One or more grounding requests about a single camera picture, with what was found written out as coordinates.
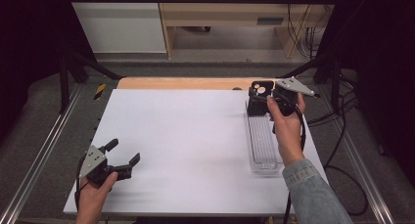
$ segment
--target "wall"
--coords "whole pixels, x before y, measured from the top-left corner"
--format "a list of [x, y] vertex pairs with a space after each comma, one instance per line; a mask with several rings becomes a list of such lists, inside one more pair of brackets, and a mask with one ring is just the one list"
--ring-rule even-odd
[[94, 53], [165, 53], [157, 4], [72, 3]]

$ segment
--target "denim sleeve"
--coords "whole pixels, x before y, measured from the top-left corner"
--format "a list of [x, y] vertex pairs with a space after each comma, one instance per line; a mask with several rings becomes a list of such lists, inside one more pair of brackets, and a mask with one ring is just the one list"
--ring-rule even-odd
[[289, 164], [283, 176], [299, 223], [352, 223], [310, 160], [304, 158]]

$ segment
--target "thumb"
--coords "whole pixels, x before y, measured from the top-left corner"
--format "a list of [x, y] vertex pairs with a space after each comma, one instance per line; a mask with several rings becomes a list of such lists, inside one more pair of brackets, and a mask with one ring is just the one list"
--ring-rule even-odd
[[112, 172], [110, 176], [108, 176], [108, 178], [105, 180], [104, 184], [101, 186], [100, 191], [108, 193], [115, 184], [117, 177], [118, 173]]
[[271, 96], [266, 97], [266, 104], [268, 106], [269, 111], [272, 114], [272, 117], [274, 118], [274, 121], [283, 118], [280, 108], [278, 107], [278, 104], [277, 102], [275, 102], [274, 98], [272, 98]]

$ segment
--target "transparent plastic container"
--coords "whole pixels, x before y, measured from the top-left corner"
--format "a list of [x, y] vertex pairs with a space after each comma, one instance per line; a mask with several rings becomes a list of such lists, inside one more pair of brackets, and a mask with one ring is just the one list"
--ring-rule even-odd
[[282, 160], [277, 157], [275, 135], [270, 126], [269, 114], [249, 116], [245, 113], [248, 151], [251, 171], [258, 174], [280, 175]]

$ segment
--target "white table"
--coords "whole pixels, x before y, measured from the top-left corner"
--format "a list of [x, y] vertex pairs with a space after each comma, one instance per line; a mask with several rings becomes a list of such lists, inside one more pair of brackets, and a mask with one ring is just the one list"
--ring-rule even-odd
[[[114, 90], [92, 145], [113, 138], [110, 165], [136, 154], [103, 212], [152, 216], [268, 216], [285, 212], [282, 176], [251, 172], [244, 123], [247, 91]], [[327, 181], [308, 128], [304, 154]], [[76, 213], [74, 189], [65, 213]]]

